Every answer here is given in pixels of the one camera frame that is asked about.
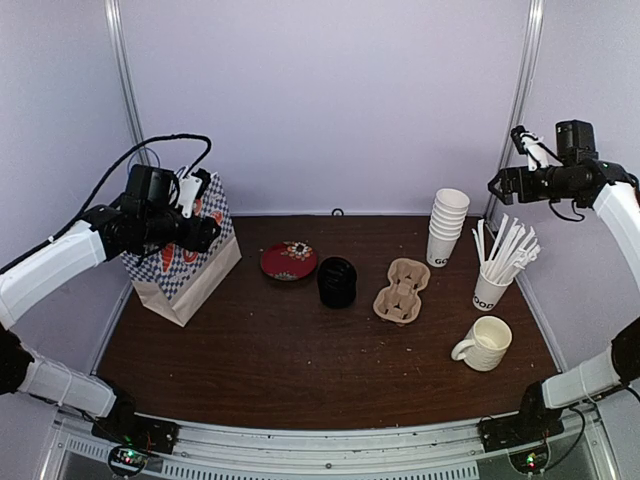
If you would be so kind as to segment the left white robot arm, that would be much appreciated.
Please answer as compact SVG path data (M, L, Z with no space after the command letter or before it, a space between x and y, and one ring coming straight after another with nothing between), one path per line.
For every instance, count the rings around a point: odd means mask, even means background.
M18 321L73 278L124 252L175 244L206 253L221 235L214 217L184 216L172 206L123 212L98 205L1 270L1 392L26 393L98 418L123 444L137 442L144 424L123 393L103 380L40 355L15 333Z

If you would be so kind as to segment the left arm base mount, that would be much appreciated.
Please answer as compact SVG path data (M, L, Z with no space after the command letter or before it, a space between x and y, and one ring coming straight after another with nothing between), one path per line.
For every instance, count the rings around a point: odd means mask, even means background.
M174 451L179 426L175 422L135 415L124 430L117 429L106 418L88 417L93 436L113 443L106 463L119 478L130 479L145 471L161 468L163 455Z

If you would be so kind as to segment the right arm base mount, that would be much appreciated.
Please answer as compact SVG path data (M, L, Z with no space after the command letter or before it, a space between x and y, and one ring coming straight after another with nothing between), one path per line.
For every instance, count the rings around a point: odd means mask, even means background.
M534 476L545 472L551 465L549 439L562 434L561 421L553 421L541 432L517 429L516 415L494 418L483 417L478 425L478 434L486 453L506 450L511 467L519 474Z

